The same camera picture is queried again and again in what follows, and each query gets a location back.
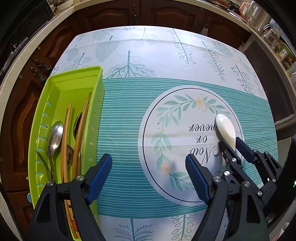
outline green plastic basket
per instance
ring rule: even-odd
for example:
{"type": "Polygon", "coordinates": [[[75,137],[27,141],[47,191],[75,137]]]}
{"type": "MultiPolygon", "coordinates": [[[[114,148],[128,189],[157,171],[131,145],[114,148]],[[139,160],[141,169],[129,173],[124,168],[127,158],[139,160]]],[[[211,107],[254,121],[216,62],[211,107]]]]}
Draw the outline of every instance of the green plastic basket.
{"type": "MultiPolygon", "coordinates": [[[[38,149],[40,151],[50,167],[45,151],[46,136],[56,121],[62,121],[64,123],[66,110],[70,101],[72,101],[72,110],[69,123],[68,144],[73,147],[75,146],[75,139],[72,132],[73,125],[76,117],[83,110],[89,92],[92,92],[92,95],[82,140],[82,175],[91,166],[96,165],[96,147],[105,93],[102,72],[101,66],[93,66],[56,74],[49,77],[46,81],[35,111],[29,142],[28,176],[34,207],[47,182],[46,169],[35,150],[38,149]]],[[[53,155],[53,163],[56,181],[60,183],[60,148],[53,155]]],[[[91,205],[91,209],[93,214],[97,214],[96,202],[91,205]]]]}

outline table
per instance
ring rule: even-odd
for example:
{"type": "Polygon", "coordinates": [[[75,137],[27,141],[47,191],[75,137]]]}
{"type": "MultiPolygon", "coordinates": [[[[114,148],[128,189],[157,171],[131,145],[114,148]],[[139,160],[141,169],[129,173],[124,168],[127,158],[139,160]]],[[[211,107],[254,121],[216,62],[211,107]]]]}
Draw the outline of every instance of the table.
{"type": "MultiPolygon", "coordinates": [[[[75,37],[52,74],[101,65],[105,96],[97,161],[113,167],[98,199],[107,241],[190,240],[205,213],[186,172],[194,153],[221,174],[217,113],[251,147],[278,158],[271,110],[247,58],[183,30],[126,26],[75,37]]],[[[255,167],[243,170],[259,185],[255,167]]],[[[217,240],[227,227],[225,214],[217,240]]]]}

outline black circle outline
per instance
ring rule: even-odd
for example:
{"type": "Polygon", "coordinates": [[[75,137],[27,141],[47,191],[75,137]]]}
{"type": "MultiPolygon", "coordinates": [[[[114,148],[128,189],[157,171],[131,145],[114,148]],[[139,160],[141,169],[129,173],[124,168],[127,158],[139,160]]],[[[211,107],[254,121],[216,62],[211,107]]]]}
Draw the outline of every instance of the black circle outline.
{"type": "MultiPolygon", "coordinates": [[[[150,113],[149,113],[149,115],[148,115],[148,118],[147,118],[147,120],[146,120],[145,127],[144,127],[144,131],[143,131],[142,149],[143,149],[143,157],[144,157],[144,161],[145,161],[145,164],[146,164],[147,170],[148,170],[150,176],[152,177],[153,181],[156,183],[156,185],[157,185],[162,191],[164,191],[167,195],[169,195],[169,196],[171,196],[172,198],[177,199],[177,200],[179,200],[179,201],[182,201],[182,202],[190,202],[190,203],[198,203],[198,202],[203,202],[203,201],[197,201],[197,202],[193,202],[193,201],[185,201],[185,200],[182,200],[182,199],[176,198],[176,197],[170,195],[169,193],[167,193],[165,190],[163,190],[163,189],[161,188],[161,186],[159,186],[159,184],[158,184],[158,183],[155,181],[155,179],[153,178],[153,176],[152,176],[152,174],[151,174],[151,172],[150,172],[150,170],[149,170],[149,168],[148,168],[148,165],[147,165],[147,162],[146,162],[146,158],[145,158],[145,152],[144,152],[144,136],[145,136],[145,129],[146,129],[146,125],[147,125],[147,122],[148,122],[148,120],[149,120],[149,117],[150,117],[152,111],[153,111],[154,108],[158,105],[158,103],[159,103],[160,101],[162,101],[165,97],[167,97],[168,95],[170,95],[170,94],[172,94],[172,93],[174,93],[174,92],[176,92],[176,91],[185,90],[185,89],[197,89],[197,90],[206,91],[206,90],[204,90],[204,89],[192,88],[192,87],[190,87],[190,88],[183,88],[183,89],[175,90],[175,91],[173,91],[173,92],[171,92],[171,93],[165,95],[163,98],[161,98],[161,99],[156,103],[156,105],[152,108],[152,110],[150,111],[150,113]]],[[[216,97],[217,97],[219,100],[221,100],[224,104],[226,104],[226,103],[225,103],[220,97],[218,97],[218,96],[216,96],[216,97]]]]}

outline brown cabinet door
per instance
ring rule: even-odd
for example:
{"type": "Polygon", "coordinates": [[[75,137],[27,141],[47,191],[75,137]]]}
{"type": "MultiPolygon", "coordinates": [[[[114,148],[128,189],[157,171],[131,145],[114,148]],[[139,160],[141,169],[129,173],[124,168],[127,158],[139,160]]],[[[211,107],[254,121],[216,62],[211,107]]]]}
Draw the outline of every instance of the brown cabinet door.
{"type": "Polygon", "coordinates": [[[27,236],[29,223],[34,212],[32,203],[27,199],[28,193],[29,191],[6,193],[25,237],[27,236]]]}
{"type": "Polygon", "coordinates": [[[205,12],[200,7],[177,1],[141,1],[141,25],[199,32],[205,12]]]}
{"type": "MultiPolygon", "coordinates": [[[[55,66],[67,46],[79,34],[74,18],[75,16],[68,17],[46,36],[31,55],[35,64],[39,66],[42,61],[43,66],[55,66]]],[[[40,66],[40,69],[44,74],[48,74],[44,67],[40,66]]]]}
{"type": "Polygon", "coordinates": [[[234,48],[246,43],[251,36],[247,30],[214,12],[208,11],[206,19],[208,36],[234,48]]]}
{"type": "Polygon", "coordinates": [[[28,148],[35,109],[42,85],[28,60],[15,82],[3,116],[0,135],[0,176],[5,191],[28,190],[28,148]]]}
{"type": "Polygon", "coordinates": [[[76,12],[83,33],[102,28],[139,24],[139,0],[116,0],[76,12]]]}

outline teal striped pattern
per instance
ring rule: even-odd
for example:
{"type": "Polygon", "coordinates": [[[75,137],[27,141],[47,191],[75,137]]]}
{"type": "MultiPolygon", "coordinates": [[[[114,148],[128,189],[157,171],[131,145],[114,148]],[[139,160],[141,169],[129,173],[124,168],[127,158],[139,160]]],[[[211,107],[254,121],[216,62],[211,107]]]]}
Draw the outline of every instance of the teal striped pattern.
{"type": "MultiPolygon", "coordinates": [[[[105,79],[105,96],[99,126],[97,162],[104,153],[113,167],[98,198],[101,215],[122,218],[160,218],[197,212],[206,205],[182,206],[161,196],[146,179],[138,155],[138,133],[150,104],[163,92],[180,85],[208,88],[235,111],[245,142],[278,158],[274,123],[269,104],[242,91],[196,81],[160,78],[105,79]]],[[[255,166],[243,162],[243,170],[259,184],[255,166]]]]}

